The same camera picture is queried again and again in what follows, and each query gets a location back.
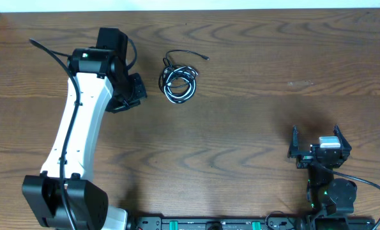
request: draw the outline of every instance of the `white wall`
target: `white wall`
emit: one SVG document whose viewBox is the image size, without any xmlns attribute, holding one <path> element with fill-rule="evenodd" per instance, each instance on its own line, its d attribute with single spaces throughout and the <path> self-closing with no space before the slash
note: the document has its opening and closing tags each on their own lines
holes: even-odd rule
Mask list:
<svg viewBox="0 0 380 230">
<path fill-rule="evenodd" d="M 1 13 L 284 8 L 380 8 L 380 0 L 0 0 Z"/>
</svg>

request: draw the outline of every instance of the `wooden tabletop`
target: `wooden tabletop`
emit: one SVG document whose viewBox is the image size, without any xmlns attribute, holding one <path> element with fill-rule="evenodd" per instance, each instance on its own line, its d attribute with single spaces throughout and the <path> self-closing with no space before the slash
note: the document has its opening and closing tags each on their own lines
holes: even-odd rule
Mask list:
<svg viewBox="0 0 380 230">
<path fill-rule="evenodd" d="M 380 184 L 380 10 L 4 13 L 0 20 L 0 228 L 38 229 L 22 196 L 59 127 L 67 76 L 56 51 L 94 46 L 99 27 L 134 40 L 148 98 L 106 113 L 94 183 L 114 206 L 165 216 L 302 213 L 307 171 L 287 158 L 292 126 L 308 149 L 334 124 L 353 150 L 338 171 Z M 199 70 L 197 92 L 170 103 L 162 58 Z M 130 49 L 128 59 L 132 59 Z M 380 191 L 357 183 L 354 215 L 380 216 Z"/>
</svg>

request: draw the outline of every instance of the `wood grain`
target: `wood grain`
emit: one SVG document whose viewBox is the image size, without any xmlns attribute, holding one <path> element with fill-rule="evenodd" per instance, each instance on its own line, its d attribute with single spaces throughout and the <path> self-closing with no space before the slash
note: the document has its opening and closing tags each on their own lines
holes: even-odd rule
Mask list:
<svg viewBox="0 0 380 230">
<path fill-rule="evenodd" d="M 21 184 L 54 142 L 66 75 L 27 39 L 71 53 L 99 27 L 135 41 L 149 97 L 105 114 L 94 183 L 110 203 L 166 216 L 300 213 L 307 172 L 286 156 L 338 123 L 353 151 L 339 169 L 380 184 L 380 9 L 5 13 L 0 20 L 0 229 L 38 229 Z M 199 71 L 173 105 L 159 92 L 169 49 Z M 380 216 L 380 191 L 358 184 L 355 215 Z"/>
</svg>

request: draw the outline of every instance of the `green clip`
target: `green clip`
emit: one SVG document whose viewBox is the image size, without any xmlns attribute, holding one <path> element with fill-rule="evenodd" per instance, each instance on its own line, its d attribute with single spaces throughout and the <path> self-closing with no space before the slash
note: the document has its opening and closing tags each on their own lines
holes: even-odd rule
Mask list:
<svg viewBox="0 0 380 230">
<path fill-rule="evenodd" d="M 170 221 L 170 230 L 178 230 L 178 221 Z"/>
<path fill-rule="evenodd" d="M 252 222 L 252 230 L 261 230 L 260 222 Z"/>
</svg>

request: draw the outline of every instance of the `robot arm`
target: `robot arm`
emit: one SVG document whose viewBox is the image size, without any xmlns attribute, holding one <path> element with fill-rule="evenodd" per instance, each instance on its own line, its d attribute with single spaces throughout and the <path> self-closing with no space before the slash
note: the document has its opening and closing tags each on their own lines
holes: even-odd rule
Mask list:
<svg viewBox="0 0 380 230">
<path fill-rule="evenodd" d="M 68 58 L 80 103 L 66 146 L 66 193 L 59 189 L 59 163 L 75 108 L 76 92 L 71 80 L 65 111 L 48 159 L 39 176 L 28 175 L 22 184 L 22 193 L 43 227 L 71 228 L 63 196 L 77 229 L 126 227 L 127 212 L 109 206 L 107 194 L 92 182 L 93 157 L 104 112 L 128 110 L 147 97 L 140 75 L 128 75 L 133 63 L 126 65 L 127 41 L 127 36 L 118 29 L 101 28 L 95 48 L 75 49 Z"/>
</svg>

